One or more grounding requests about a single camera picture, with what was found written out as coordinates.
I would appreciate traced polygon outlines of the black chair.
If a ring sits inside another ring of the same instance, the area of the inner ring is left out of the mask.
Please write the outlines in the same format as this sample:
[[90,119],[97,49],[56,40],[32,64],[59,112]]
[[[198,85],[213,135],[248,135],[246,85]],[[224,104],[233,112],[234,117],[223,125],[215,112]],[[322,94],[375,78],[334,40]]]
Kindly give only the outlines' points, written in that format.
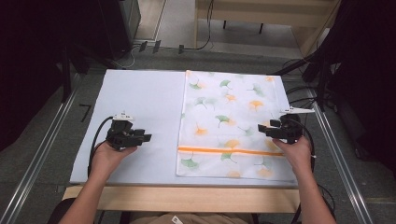
[[75,198],[68,198],[59,202],[53,209],[47,224],[58,224],[74,201]]

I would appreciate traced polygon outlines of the person's left hand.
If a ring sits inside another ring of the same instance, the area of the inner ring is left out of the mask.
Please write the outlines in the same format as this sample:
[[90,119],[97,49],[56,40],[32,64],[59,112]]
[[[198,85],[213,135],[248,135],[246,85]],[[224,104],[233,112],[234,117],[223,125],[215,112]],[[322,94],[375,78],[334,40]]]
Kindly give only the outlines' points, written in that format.
[[122,160],[136,150],[137,147],[127,147],[122,151],[118,151],[107,141],[101,143],[93,155],[89,179],[107,181]]

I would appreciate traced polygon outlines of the black cabinet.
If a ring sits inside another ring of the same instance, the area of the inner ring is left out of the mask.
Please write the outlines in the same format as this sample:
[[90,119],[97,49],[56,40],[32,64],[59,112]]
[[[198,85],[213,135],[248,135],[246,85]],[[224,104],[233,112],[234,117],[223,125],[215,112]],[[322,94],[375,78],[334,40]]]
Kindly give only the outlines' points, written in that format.
[[138,0],[66,0],[77,45],[117,60],[132,49],[141,22]]

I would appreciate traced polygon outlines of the person's tan clothing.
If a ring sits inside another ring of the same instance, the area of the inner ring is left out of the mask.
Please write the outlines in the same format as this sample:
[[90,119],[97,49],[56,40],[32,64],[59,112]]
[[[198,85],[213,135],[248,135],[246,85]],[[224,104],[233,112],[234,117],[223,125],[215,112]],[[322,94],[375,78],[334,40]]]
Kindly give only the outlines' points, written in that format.
[[129,224],[255,224],[255,220],[251,214],[142,212],[131,215]]

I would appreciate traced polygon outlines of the light wooden bench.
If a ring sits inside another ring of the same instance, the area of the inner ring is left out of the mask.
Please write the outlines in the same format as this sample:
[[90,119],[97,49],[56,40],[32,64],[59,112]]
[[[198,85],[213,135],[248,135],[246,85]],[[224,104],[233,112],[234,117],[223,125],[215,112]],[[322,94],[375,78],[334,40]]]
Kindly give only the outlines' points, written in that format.
[[288,25],[303,56],[315,51],[342,0],[214,0],[213,20]]

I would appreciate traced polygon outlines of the metal floor rail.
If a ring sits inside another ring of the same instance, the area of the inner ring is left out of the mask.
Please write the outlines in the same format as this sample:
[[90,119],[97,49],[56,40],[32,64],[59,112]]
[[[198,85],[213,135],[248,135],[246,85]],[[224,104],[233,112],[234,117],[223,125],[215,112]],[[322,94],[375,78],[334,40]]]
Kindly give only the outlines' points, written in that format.
[[315,176],[334,208],[336,221],[340,224],[374,224],[360,186],[353,176],[350,163],[355,160],[344,123],[327,106],[312,104],[315,115],[308,118],[307,126],[315,141],[317,153]]
[[66,98],[65,102],[60,104],[56,115],[51,120],[51,124],[48,127],[43,139],[41,140],[32,161],[30,162],[21,181],[19,182],[14,193],[12,194],[12,198],[7,205],[7,209],[0,217],[0,224],[15,223],[15,220],[17,219],[17,216],[21,211],[21,208],[23,207],[24,202],[26,201],[35,183],[35,180],[45,162],[45,159],[50,152],[52,144],[64,123],[64,119],[68,111],[70,110],[71,105],[74,102],[78,88],[83,78],[84,75],[74,74],[72,79],[73,90],[71,90],[71,93]]

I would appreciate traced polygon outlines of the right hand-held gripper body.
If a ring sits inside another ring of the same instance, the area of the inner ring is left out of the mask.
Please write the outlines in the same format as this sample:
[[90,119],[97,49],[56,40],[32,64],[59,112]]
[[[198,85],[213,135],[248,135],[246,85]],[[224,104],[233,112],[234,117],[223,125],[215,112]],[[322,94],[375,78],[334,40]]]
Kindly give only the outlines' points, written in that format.
[[312,139],[311,133],[302,124],[299,117],[300,114],[314,113],[314,109],[298,108],[291,106],[290,108],[280,111],[282,116],[279,118],[281,121],[280,129],[285,132],[284,139],[288,144],[294,144],[301,136],[307,134],[309,139]]

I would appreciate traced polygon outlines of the person's right hand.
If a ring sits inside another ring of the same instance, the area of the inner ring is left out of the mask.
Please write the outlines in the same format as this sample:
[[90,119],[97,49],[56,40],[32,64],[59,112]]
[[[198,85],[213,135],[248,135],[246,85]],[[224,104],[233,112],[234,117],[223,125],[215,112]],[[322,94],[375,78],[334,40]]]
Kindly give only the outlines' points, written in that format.
[[304,136],[301,136],[293,144],[284,143],[280,139],[273,139],[273,143],[284,152],[297,178],[313,174],[311,171],[311,146]]

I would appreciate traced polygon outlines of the wooden table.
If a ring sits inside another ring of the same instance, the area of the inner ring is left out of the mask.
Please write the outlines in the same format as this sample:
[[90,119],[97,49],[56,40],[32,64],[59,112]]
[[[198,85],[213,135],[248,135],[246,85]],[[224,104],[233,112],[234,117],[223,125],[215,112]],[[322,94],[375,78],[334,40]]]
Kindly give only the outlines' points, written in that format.
[[293,213],[297,189],[110,186],[98,208],[115,211]]

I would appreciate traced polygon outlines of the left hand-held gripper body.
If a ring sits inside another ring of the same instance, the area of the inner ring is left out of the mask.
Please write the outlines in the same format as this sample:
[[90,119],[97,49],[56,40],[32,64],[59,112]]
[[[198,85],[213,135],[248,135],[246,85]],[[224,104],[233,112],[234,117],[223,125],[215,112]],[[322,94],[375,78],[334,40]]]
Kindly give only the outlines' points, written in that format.
[[106,140],[116,150],[139,145],[139,138],[134,135],[134,130],[132,129],[132,120],[133,118],[125,112],[112,117]]

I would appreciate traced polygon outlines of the dark curtain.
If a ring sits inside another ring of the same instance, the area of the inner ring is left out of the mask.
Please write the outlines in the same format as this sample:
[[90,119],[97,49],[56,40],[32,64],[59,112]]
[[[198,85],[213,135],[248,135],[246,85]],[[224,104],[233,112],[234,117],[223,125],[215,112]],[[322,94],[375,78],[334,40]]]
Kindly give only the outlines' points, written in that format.
[[47,0],[0,0],[0,151],[63,84],[56,24]]
[[339,65],[327,88],[359,155],[396,177],[396,0],[341,0],[319,55]]

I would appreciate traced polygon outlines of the white table mat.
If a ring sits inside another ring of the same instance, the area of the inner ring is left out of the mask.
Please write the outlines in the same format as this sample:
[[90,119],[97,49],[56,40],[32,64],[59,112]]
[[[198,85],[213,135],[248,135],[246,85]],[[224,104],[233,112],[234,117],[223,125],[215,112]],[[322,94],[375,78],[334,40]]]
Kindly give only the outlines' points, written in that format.
[[187,71],[107,71],[74,163],[71,182],[86,181],[91,146],[106,138],[109,118],[125,112],[133,117],[134,127],[144,129],[151,139],[121,163],[109,179],[112,184],[295,185],[296,179],[286,182],[177,175],[177,144]]

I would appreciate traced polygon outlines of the white leaf-print pillowcase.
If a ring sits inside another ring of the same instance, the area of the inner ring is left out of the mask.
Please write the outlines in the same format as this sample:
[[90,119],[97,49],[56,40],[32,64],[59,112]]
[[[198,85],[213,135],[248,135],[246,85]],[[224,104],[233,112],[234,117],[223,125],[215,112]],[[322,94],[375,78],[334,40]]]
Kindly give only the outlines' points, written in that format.
[[289,107],[278,76],[188,70],[177,175],[293,182],[283,152],[259,131]]

